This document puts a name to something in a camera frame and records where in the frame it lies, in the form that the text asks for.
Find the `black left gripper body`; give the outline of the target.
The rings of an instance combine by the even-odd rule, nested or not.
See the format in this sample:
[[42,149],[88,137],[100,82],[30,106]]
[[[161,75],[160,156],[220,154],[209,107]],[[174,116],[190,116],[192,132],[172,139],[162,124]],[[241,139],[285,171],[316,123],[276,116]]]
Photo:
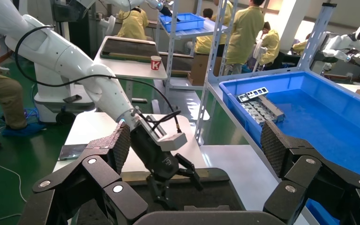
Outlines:
[[162,151],[143,126],[131,131],[131,147],[156,180],[169,180],[177,174],[178,160],[170,152]]

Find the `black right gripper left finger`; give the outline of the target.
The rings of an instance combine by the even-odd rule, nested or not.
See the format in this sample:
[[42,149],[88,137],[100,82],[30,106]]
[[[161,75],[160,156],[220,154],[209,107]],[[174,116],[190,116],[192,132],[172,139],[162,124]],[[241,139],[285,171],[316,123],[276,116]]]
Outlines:
[[132,225],[148,204],[120,176],[130,148],[129,126],[91,141],[70,164],[37,181],[19,219],[21,225],[65,225],[80,207],[95,200],[112,225]]

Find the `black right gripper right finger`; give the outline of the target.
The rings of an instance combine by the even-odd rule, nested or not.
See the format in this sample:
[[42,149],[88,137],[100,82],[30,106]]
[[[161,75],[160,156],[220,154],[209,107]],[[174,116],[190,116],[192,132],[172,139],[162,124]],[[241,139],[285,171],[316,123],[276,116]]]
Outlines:
[[313,200],[342,225],[360,225],[360,174],[327,160],[307,140],[285,135],[270,120],[262,128],[261,146],[280,178],[265,213],[292,225]]

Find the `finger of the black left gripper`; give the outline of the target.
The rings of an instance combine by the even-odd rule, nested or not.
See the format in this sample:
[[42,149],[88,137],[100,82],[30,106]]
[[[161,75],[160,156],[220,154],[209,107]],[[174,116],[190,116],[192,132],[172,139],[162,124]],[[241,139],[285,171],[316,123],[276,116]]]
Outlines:
[[153,176],[147,177],[147,185],[154,203],[161,205],[165,210],[177,210],[177,205],[170,199],[169,181],[156,181]]
[[175,158],[178,160],[179,164],[182,165],[184,168],[179,168],[176,172],[177,175],[188,177],[191,183],[198,191],[203,190],[203,185],[200,182],[200,177],[195,170],[195,166],[191,163],[188,159],[186,159],[181,154],[176,154]]

